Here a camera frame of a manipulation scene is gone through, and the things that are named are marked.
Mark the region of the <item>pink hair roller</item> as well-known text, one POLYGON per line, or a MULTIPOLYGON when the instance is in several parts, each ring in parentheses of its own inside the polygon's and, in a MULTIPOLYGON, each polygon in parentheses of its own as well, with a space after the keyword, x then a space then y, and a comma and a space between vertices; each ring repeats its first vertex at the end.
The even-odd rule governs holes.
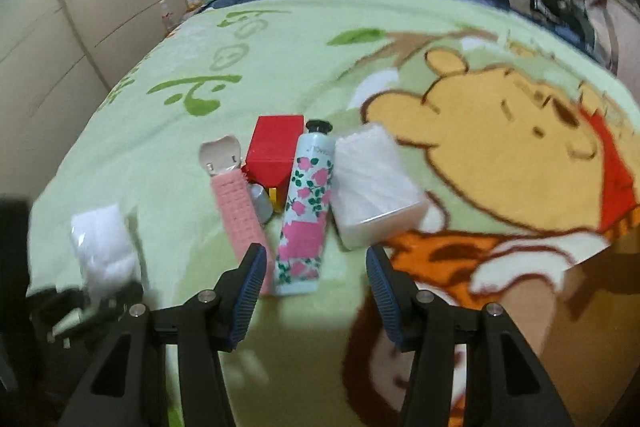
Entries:
POLYGON ((239 140, 233 135, 225 135, 204 142, 198 151, 198 161, 209 176, 209 185, 235 257, 241 261, 252 244, 265 248, 267 268, 260 295, 270 295, 273 259, 250 197, 250 184, 241 168, 239 140))

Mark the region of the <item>floral hand cream tube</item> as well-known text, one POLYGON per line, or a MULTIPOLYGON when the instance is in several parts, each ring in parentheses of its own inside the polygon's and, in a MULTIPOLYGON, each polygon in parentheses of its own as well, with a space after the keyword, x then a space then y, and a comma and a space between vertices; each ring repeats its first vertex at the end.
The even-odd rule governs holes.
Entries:
POLYGON ((279 297, 318 287, 334 170, 331 131, 325 120, 307 121, 296 144, 274 260, 273 294, 279 297))

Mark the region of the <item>white cotton pads plastic bag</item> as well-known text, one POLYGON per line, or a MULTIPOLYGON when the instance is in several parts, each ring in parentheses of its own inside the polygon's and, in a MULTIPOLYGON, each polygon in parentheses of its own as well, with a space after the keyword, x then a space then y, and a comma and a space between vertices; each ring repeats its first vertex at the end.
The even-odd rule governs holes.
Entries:
POLYGON ((138 251, 117 205, 73 215, 70 235, 92 303, 141 281, 138 251))

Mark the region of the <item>red toy box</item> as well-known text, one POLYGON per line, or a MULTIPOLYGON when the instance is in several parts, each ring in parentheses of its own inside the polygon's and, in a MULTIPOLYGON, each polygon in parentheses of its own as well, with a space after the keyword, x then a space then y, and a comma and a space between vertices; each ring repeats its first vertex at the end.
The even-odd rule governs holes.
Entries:
POLYGON ((275 212, 282 212, 298 138, 304 131, 302 115, 257 118, 243 171, 248 182, 261 185, 275 212))

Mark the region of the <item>small silver round tin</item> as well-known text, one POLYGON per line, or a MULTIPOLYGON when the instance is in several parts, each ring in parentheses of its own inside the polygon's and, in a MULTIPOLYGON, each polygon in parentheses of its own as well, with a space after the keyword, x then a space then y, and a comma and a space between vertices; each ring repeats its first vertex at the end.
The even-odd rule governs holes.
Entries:
POLYGON ((252 200, 258 222, 261 225, 265 225, 274 213, 273 205, 267 190, 258 183, 251 183, 250 199, 252 200))

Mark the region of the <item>brown cardboard box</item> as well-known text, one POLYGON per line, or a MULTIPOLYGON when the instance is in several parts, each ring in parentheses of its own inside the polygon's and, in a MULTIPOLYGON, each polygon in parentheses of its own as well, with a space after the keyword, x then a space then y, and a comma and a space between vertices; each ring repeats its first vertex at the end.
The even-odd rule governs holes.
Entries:
POLYGON ((568 272, 541 361, 577 426, 613 412, 639 368, 639 230, 568 272))

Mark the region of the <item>green cartoon fleece blanket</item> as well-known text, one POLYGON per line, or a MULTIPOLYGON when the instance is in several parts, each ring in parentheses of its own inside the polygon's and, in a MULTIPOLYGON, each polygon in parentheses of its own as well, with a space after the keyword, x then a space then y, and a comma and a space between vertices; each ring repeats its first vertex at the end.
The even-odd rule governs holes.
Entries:
POLYGON ((113 204, 153 303, 215 283, 235 257, 198 149, 262 115, 382 124, 428 202, 394 265, 500 300, 539 355, 568 272, 639 230, 638 104, 548 31, 460 0, 262 0, 193 17, 107 95, 32 208, 34 286, 80 282, 70 219, 113 204))

